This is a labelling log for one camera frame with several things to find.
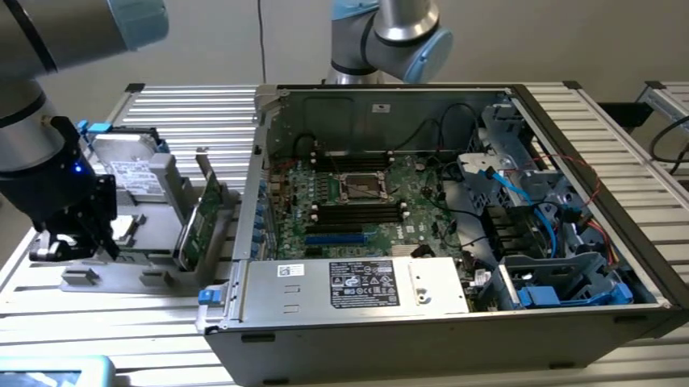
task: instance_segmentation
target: light blue cap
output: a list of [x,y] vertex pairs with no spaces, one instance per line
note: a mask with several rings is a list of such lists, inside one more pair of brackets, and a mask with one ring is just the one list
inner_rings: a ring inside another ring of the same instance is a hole
[[163,0],[108,0],[127,49],[135,51],[169,35],[169,13]]
[[426,83],[432,80],[445,65],[453,50],[453,41],[450,30],[438,28],[409,66],[405,83]]
[[333,0],[333,20],[351,18],[378,9],[378,0]]

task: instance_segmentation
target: red wire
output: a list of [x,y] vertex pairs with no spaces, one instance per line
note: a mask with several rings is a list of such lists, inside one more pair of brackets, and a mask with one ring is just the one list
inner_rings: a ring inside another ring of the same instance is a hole
[[588,167],[593,171],[593,174],[596,175],[596,187],[593,188],[593,193],[592,193],[592,196],[589,197],[589,200],[586,200],[586,202],[581,205],[581,207],[586,207],[589,204],[593,203],[593,199],[601,193],[602,182],[601,182],[601,177],[598,177],[598,174],[596,172],[596,169],[593,169],[593,167],[589,165],[589,163],[586,163],[582,159],[576,159],[574,157],[566,156],[566,155],[554,154],[554,155],[536,157],[536,158],[533,158],[530,160],[532,161],[541,161],[542,159],[549,158],[549,157],[560,157],[561,159],[569,160],[573,163],[577,163],[577,164]]
[[605,246],[608,248],[608,263],[609,264],[613,264],[613,247],[610,245],[610,239],[608,237],[608,232],[605,232],[605,230],[598,227],[598,225],[594,223],[594,222],[589,222],[588,225],[594,229],[597,230],[601,235],[602,235],[602,240],[605,241]]

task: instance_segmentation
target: white wall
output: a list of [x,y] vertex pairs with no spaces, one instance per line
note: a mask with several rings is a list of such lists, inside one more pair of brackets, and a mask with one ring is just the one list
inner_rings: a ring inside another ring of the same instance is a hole
[[[437,0],[456,35],[438,81],[577,80],[600,99],[689,80],[688,0]],[[167,0],[170,37],[43,80],[63,114],[102,119],[126,85],[261,80],[255,0]],[[269,82],[318,82],[330,1],[265,0]]]

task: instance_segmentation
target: open computer chassis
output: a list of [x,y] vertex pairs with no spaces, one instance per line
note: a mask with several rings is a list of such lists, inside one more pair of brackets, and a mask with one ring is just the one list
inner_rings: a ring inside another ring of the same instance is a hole
[[524,85],[262,86],[207,341],[242,385],[584,367],[687,286]]

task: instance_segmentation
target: motherboard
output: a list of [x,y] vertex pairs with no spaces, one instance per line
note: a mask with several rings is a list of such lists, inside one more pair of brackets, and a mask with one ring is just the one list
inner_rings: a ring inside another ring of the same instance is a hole
[[458,256],[453,216],[422,193],[434,156],[321,157],[273,174],[278,259]]

